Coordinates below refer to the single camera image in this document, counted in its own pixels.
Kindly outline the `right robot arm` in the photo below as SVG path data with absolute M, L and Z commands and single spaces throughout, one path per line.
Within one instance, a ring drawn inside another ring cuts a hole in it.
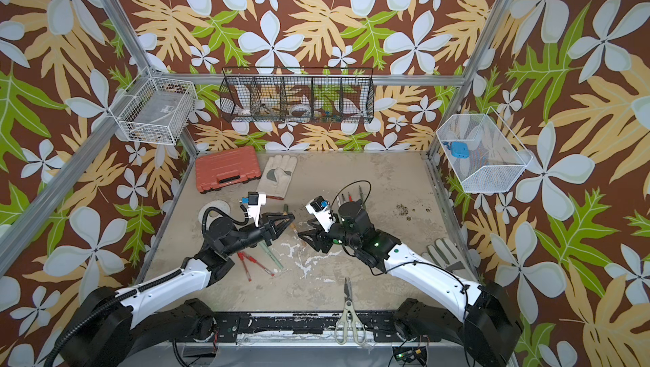
M 348 201 L 332 211 L 318 196 L 306 210 L 314 217 L 312 229 L 299 236 L 314 250 L 326 254 L 339 245 L 374 275 L 397 277 L 437 302 L 435 307 L 416 299 L 401 304 L 394 325 L 402 340 L 446 340 L 464 348 L 469 365 L 508 365 L 523 325 L 501 285 L 472 282 L 425 260 L 399 238 L 375 228 L 362 201 Z

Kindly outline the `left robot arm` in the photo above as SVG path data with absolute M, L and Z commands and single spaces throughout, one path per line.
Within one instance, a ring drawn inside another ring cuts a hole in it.
M 188 296 L 223 279 L 231 256 L 258 243 L 271 244 L 294 221 L 293 214 L 264 213 L 262 224 L 221 215 L 201 225 L 200 251 L 158 278 L 120 290 L 99 288 L 74 314 L 44 360 L 62 357 L 70 366 L 117 366 L 130 355 L 182 338 L 208 339 L 215 314 Z

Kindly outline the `light green pen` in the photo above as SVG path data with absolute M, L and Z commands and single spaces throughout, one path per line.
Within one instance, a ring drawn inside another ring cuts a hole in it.
M 284 269 L 284 266 L 280 262 L 279 258 L 274 254 L 274 252 L 272 252 L 269 246 L 264 242 L 260 243 L 260 245 L 264 253 L 272 260 L 272 262 L 274 262 L 275 265 L 277 265 L 278 269 L 282 271 Z

